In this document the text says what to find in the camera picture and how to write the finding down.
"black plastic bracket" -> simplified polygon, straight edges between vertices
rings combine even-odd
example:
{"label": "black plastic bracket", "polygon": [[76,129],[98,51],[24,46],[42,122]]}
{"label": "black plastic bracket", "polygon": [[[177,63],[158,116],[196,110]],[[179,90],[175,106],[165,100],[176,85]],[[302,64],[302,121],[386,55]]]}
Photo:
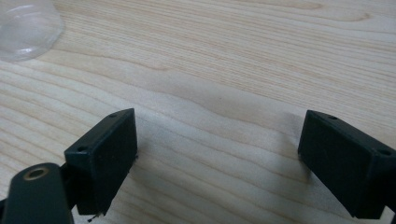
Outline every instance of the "black plastic bracket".
{"label": "black plastic bracket", "polygon": [[62,167],[43,163],[15,175],[0,222],[73,223],[75,205],[81,215],[105,215],[136,153],[134,110],[105,117],[64,152]]}
{"label": "black plastic bracket", "polygon": [[396,151],[342,120],[308,110],[298,153],[353,217],[396,211]]}

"transparent plastic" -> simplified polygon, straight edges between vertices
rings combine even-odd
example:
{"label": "transparent plastic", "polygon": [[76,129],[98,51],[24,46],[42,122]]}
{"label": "transparent plastic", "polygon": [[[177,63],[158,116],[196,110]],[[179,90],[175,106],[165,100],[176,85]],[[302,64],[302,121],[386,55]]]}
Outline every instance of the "transparent plastic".
{"label": "transparent plastic", "polygon": [[63,29],[50,0],[0,0],[0,60],[35,58],[52,47]]}

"screw hole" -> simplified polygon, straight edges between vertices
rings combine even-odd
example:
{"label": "screw hole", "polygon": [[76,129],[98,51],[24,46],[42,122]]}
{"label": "screw hole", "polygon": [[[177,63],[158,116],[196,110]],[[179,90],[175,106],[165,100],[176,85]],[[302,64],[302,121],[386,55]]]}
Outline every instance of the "screw hole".
{"label": "screw hole", "polygon": [[85,150],[87,150],[87,149],[88,149],[87,147],[79,147],[79,148],[77,149],[77,151],[81,152],[81,151],[85,151]]}
{"label": "screw hole", "polygon": [[25,180],[36,180],[41,178],[42,176],[46,175],[50,170],[46,167],[38,167],[33,170],[28,171],[24,176],[23,179]]}
{"label": "screw hole", "polygon": [[385,149],[379,149],[378,152],[386,156],[390,156],[392,154],[391,152]]}

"light wood surface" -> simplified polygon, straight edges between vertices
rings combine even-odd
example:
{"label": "light wood surface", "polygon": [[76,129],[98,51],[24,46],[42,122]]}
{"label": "light wood surface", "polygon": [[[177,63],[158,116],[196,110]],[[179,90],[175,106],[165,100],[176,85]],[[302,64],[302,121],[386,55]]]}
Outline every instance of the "light wood surface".
{"label": "light wood surface", "polygon": [[396,1],[54,3],[53,49],[0,62],[2,198],[133,107],[139,159],[93,223],[390,223],[350,217],[297,146],[314,109],[396,148]]}

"black plastic piece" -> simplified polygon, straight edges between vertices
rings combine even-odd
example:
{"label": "black plastic piece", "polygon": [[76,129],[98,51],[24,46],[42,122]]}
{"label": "black plastic piece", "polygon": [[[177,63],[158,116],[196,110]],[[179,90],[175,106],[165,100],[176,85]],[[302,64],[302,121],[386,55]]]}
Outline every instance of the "black plastic piece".
{"label": "black plastic piece", "polygon": [[80,214],[106,214],[136,152],[133,109],[107,116],[64,152],[68,198]]}
{"label": "black plastic piece", "polygon": [[3,224],[74,223],[58,165],[29,167],[12,178],[9,189]]}
{"label": "black plastic piece", "polygon": [[105,117],[64,152],[62,167],[43,163],[14,176],[0,223],[73,223],[75,205],[82,215],[105,215],[136,152],[134,110]]}
{"label": "black plastic piece", "polygon": [[331,115],[308,110],[298,149],[353,217],[396,209],[396,151]]}

